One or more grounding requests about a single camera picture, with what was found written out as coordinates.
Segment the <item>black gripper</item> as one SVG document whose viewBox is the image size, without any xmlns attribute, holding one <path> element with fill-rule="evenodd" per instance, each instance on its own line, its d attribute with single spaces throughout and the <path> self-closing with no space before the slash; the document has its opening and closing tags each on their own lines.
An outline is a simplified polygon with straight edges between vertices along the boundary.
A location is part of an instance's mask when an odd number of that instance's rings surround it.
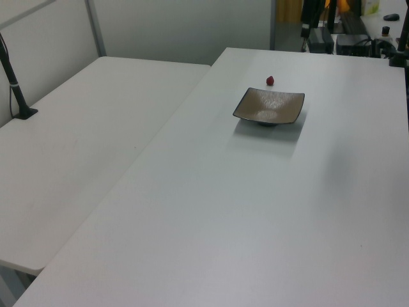
<svg viewBox="0 0 409 307">
<path fill-rule="evenodd" d="M 320 17 L 320 0 L 303 0 L 302 24 L 311 28 L 318 27 Z M 311 29 L 301 28 L 301 36 L 309 37 Z"/>
</svg>

